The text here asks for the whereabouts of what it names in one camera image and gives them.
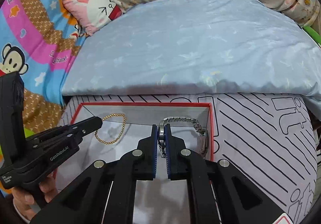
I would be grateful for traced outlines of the person's left hand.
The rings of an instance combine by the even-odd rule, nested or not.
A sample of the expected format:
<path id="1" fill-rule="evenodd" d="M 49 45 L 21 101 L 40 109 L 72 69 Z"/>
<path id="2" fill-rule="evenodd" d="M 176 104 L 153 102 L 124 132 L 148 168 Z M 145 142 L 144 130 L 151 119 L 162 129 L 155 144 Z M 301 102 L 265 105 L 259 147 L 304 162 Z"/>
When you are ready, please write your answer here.
<path id="1" fill-rule="evenodd" d="M 54 170 L 50 173 L 42 182 L 39 183 L 39 188 L 44 194 L 44 198 L 47 203 L 52 201 L 54 197 L 58 194 L 56 188 L 56 173 Z M 13 195 L 13 204 L 18 212 L 18 214 L 27 221 L 30 221 L 35 215 L 35 211 L 31 208 L 31 206 L 35 205 L 34 197 L 20 188 L 14 187 L 12 188 Z"/>

